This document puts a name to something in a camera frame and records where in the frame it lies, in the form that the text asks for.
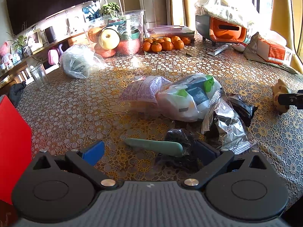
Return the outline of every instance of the metal screw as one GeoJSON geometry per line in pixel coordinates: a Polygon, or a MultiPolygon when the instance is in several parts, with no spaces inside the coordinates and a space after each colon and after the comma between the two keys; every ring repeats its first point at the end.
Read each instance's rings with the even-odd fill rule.
{"type": "Polygon", "coordinates": [[[101,185],[104,187],[111,187],[116,184],[116,181],[113,179],[104,179],[101,181],[101,185]]]}
{"type": "Polygon", "coordinates": [[[187,186],[197,186],[199,184],[199,181],[194,178],[187,178],[184,180],[184,184],[187,186]]]}

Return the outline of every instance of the pile of tangerines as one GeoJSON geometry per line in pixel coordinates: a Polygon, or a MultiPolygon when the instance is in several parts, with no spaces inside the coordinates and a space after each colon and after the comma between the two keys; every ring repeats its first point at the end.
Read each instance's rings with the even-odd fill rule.
{"type": "Polygon", "coordinates": [[[184,45],[190,44],[190,39],[188,37],[164,37],[161,39],[158,38],[146,38],[144,39],[144,43],[142,45],[142,49],[145,52],[160,52],[164,51],[171,51],[173,48],[176,50],[183,49],[184,45]]]}

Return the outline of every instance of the orange and white tissue pack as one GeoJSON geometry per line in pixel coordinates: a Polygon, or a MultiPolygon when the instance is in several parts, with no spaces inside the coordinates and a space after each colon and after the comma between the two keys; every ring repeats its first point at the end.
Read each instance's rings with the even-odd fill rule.
{"type": "Polygon", "coordinates": [[[286,46],[259,38],[257,54],[267,62],[289,66],[292,57],[292,50],[286,46]]]}

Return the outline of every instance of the black cloth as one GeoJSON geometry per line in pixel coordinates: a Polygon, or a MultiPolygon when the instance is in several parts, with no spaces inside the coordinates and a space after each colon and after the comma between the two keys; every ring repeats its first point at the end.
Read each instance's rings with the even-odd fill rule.
{"type": "Polygon", "coordinates": [[[9,99],[14,105],[14,107],[18,106],[19,100],[21,98],[21,94],[23,93],[24,88],[26,87],[26,82],[15,83],[11,86],[9,90],[9,99]]]}

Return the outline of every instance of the flower pattern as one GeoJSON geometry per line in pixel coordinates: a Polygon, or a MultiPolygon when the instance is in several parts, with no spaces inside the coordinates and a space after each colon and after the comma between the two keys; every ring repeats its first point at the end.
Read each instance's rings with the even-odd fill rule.
{"type": "Polygon", "coordinates": [[[165,117],[130,113],[129,104],[117,99],[134,76],[165,76],[175,82],[202,72],[213,75],[226,92],[241,94],[259,106],[250,132],[257,148],[287,182],[291,206],[302,195],[303,111],[291,107],[279,116],[271,86],[282,79],[296,93],[303,89],[303,77],[246,60],[230,47],[216,56],[207,54],[215,48],[198,35],[194,45],[183,50],[107,58],[108,68],[87,79],[71,79],[57,69],[48,75],[48,89],[39,91],[35,83],[30,84],[18,111],[32,129],[32,156],[40,149],[64,154],[103,140],[105,155],[95,167],[115,180],[184,180],[189,176],[186,171],[155,164],[155,153],[123,143],[128,137],[161,140],[175,124],[165,117]]]}

